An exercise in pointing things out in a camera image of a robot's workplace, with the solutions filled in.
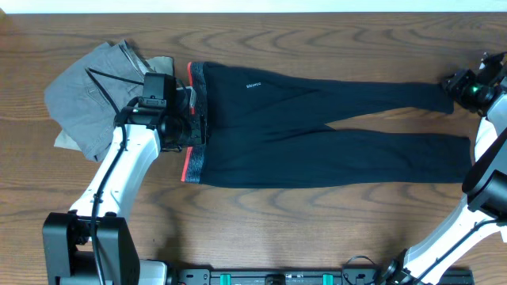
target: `black motor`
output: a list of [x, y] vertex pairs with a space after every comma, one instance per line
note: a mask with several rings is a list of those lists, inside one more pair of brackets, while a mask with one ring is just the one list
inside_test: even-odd
[[206, 143], [207, 104], [195, 91], [168, 74], [148, 72], [143, 96], [135, 98], [115, 118], [115, 124], [142, 124], [157, 129], [162, 151]]
[[501, 92], [498, 83], [507, 75], [502, 64], [505, 53], [487, 55], [482, 59], [483, 68], [475, 74], [472, 70], [460, 70], [442, 81], [444, 91], [465, 109], [485, 116], [491, 103]]

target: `folded clothing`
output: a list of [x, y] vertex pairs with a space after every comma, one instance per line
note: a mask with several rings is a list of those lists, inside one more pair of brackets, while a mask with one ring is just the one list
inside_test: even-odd
[[[173, 69], [173, 59], [169, 56], [155, 56], [154, 58], [147, 59], [146, 63], [148, 66], [144, 66], [144, 62], [140, 60], [137, 55], [132, 51], [128, 45], [125, 46], [125, 50], [130, 52], [129, 57], [134, 58], [135, 60], [132, 60], [132, 64], [135, 66], [135, 68], [144, 74], [146, 72], [158, 72], [158, 73], [164, 73], [173, 76], [174, 75], [174, 69]], [[190, 89], [190, 92], [193, 92], [192, 87], [187, 87], [187, 89]], [[68, 150], [79, 150], [78, 144], [64, 131], [61, 130], [61, 132], [58, 134], [58, 136], [55, 139], [55, 147], [61, 147]]]
[[210, 136], [188, 150], [182, 181], [228, 188], [459, 183], [471, 167], [468, 138], [326, 126], [393, 108], [451, 113], [452, 99], [436, 84], [310, 80], [217, 63], [189, 69], [208, 101]]
[[[125, 41], [115, 46], [104, 43], [67, 68], [44, 91], [51, 118], [77, 143], [85, 157], [96, 162], [104, 159], [112, 141], [116, 115], [111, 104], [86, 73], [86, 68], [143, 81], [150, 71]], [[122, 109], [133, 97], [142, 95], [141, 85], [93, 74]]]

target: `green connector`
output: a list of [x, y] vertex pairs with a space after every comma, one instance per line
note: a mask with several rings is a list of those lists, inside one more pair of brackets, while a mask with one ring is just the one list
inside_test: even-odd
[[324, 274], [322, 276], [323, 285], [333, 285], [334, 277], [331, 274]]
[[220, 285], [231, 285], [231, 274], [220, 275]]

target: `black pants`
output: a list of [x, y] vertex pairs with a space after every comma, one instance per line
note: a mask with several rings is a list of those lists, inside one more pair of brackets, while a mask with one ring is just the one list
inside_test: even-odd
[[325, 125], [403, 107], [451, 113], [452, 99], [437, 85], [310, 80], [216, 63], [189, 70], [207, 98], [211, 135], [187, 153], [183, 181], [228, 188], [457, 183], [471, 167], [468, 138]]

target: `black base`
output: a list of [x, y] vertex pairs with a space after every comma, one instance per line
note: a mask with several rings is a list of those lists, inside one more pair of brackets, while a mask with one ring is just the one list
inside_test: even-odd
[[[329, 271], [210, 271], [185, 269], [178, 272], [184, 285], [373, 285], [378, 268], [344, 268]], [[470, 270], [450, 269], [439, 285], [475, 285]]]

